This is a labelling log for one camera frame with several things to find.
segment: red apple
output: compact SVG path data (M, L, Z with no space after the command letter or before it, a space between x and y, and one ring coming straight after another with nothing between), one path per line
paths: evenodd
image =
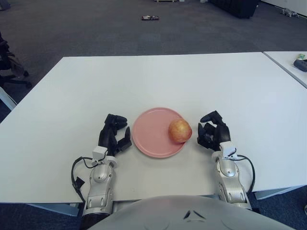
M168 134L173 141L183 143L192 136L192 129L184 119L176 119L170 123Z

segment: floor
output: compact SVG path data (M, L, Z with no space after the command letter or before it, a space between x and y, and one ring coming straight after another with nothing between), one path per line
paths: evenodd
M256 200L254 194L248 196L253 208L269 218L277 220L297 230L307 229L307 186L264 200ZM77 230L79 217L42 210L25 204L1 204L0 223L3 230Z
M199 0L9 0L0 11L0 30L11 51L36 85L65 56L198 54L306 49L307 19L288 18L279 9L260 3L250 19L238 19ZM158 15L159 21L141 21ZM17 102L29 90L7 84ZM0 102L0 122L9 114ZM303 207L306 187L256 201L263 215L307 229ZM27 205L0 205L4 229L77 229L80 220Z

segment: black cable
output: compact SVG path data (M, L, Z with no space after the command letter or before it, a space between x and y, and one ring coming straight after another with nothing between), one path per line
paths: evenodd
M81 161L82 159L83 159L83 157L79 157L79 158L76 159L76 160L74 161L74 163L72 164L72 167L71 167L71 182L72 182L72 186L73 186L73 188L75 189L76 193L79 195L79 197L81 198L82 202L85 203L85 199L84 199L83 196L82 196L82 193L81 193L81 191L80 191L80 188L78 187L78 185L77 185L77 183L76 183L76 181L75 181L75 179L74 179L74 177L73 177L73 169L74 169L75 165L76 165L79 161Z
M253 171L253 179L252 179L252 181L251 181L251 185L250 185L249 190L248 190L248 192L247 192L247 194L250 194L250 193L253 191L253 189L254 189L255 180L256 180L255 168L254 168L253 163L251 162L251 160L250 160L248 157L243 156L243 155L238 155L238 157L242 157L242 159L238 159L238 160L230 159L230 160L231 160L231 161L248 160L249 163L250 163L251 169L252 169L252 171Z
M236 153L236 148L235 148L235 151L233 153L230 153L228 156L230 157L230 156L234 155L235 153Z

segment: white table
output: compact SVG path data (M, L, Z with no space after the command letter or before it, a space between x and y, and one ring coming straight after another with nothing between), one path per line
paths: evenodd
M264 54L307 88L307 72L303 72L293 65L299 54L305 54L305 58L307 58L307 51L264 52Z
M159 106L178 111L192 138L168 159L134 145L118 154L115 200L215 193L212 151L196 142L199 119L214 110L254 163L254 191L307 184L307 91L264 54L64 57L0 124L0 202L80 202L71 165L92 156L107 114L132 126ZM238 165L248 189L250 167ZM87 180L89 170L80 163L75 174Z

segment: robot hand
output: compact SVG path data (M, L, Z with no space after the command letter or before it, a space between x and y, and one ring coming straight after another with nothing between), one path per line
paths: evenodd
M236 155L236 147L231 142L229 128L222 121L222 117L217 111L213 111L201 119L201 122L209 121L212 121L216 127L209 123L202 127L198 123L197 142L207 149L214 150L212 160L215 163L215 177L218 182L219 197L227 203L251 209L245 189L240 183L238 166L234 162L238 160L238 156L244 156Z
M213 125L206 123L202 127L201 123L198 123L198 138L197 142L207 149L214 151L220 150L220 143L231 141L228 126L222 121L222 117L217 111L213 111L201 119L201 122L212 121Z
M126 129L125 137L118 142L116 141L117 130L125 126L127 126L127 119L123 116L108 114L106 117L105 126L99 135L98 146L107 148L109 156L115 156L116 153L124 151L132 145L129 127Z

